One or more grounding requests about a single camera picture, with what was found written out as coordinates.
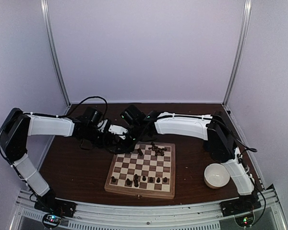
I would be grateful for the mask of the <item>wooden chess board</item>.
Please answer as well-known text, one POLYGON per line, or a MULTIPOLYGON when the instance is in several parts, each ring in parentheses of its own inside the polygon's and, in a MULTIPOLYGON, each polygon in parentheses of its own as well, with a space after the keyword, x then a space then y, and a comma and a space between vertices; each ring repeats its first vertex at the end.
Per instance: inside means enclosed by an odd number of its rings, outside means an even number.
POLYGON ((107 192, 160 199, 173 199, 175 196, 175 176, 176 176, 176 146, 172 143, 155 143, 160 148, 167 148, 164 156, 155 156, 155 152, 150 150, 151 143, 140 142, 136 144, 132 153, 114 155, 105 182, 104 189, 107 192), (143 155, 137 153, 141 148, 143 155), (134 175, 138 175, 139 186, 134 186, 134 175), (111 182, 111 177, 116 178, 116 182, 111 182), (126 180, 130 179, 131 185, 127 186, 126 180))

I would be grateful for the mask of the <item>dark knight chess piece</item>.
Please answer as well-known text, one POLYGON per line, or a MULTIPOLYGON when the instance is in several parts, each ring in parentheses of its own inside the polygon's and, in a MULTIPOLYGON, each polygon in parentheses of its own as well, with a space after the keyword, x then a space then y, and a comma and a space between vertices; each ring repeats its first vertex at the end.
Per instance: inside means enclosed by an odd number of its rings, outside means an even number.
POLYGON ((129 186, 129 185, 132 184, 132 182, 130 181, 130 179, 127 179, 127 180, 126 180, 126 184, 127 184, 127 186, 129 186))

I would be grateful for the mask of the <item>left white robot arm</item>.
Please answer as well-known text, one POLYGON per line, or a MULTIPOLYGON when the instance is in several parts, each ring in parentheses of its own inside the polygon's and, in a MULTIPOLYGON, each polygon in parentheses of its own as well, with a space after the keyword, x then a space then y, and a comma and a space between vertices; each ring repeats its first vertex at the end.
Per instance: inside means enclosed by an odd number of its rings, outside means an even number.
POLYGON ((60 207, 59 201, 30 158, 32 149, 27 144, 30 137, 73 137, 93 144, 105 144, 106 138, 113 136, 111 125, 111 120, 105 119, 100 111, 92 107, 77 118, 24 112, 15 107, 0 127, 0 153, 33 194, 41 199, 41 206, 49 213, 54 213, 60 207))

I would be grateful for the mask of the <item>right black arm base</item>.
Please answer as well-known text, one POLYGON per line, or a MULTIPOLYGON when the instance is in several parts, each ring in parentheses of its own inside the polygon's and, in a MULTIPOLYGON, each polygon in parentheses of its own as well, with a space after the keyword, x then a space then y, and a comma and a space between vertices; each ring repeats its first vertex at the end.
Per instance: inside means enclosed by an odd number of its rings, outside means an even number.
POLYGON ((253 225, 255 222, 253 211, 261 206, 256 191, 253 191, 250 195, 240 195, 236 199, 220 203, 223 217, 233 216, 236 224, 244 229, 253 225))

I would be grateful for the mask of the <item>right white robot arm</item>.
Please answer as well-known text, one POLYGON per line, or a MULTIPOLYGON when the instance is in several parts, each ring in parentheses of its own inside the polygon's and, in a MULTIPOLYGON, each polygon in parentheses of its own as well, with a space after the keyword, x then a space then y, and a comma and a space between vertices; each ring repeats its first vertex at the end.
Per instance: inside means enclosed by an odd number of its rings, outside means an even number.
POLYGON ((238 147, 240 142, 227 127, 220 113, 213 115, 182 115, 170 112, 151 111, 145 115, 131 105, 121 114, 130 128, 111 125, 108 131, 120 137, 117 151, 132 151, 135 144, 145 135, 180 135, 199 138, 212 160, 219 162, 233 180, 239 199, 237 208, 247 211, 258 195, 249 166, 244 162, 238 147))

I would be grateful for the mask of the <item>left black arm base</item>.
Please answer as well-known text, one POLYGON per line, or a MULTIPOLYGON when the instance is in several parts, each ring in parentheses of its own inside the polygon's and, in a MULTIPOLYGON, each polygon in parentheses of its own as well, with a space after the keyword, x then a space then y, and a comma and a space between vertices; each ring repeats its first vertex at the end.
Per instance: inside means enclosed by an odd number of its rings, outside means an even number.
POLYGON ((42 217, 42 224, 47 229, 52 230, 58 227, 64 218, 74 216, 77 204, 72 201, 57 199, 53 189, 50 189, 43 196, 36 192, 33 192, 33 195, 36 197, 34 208, 45 212, 42 217))

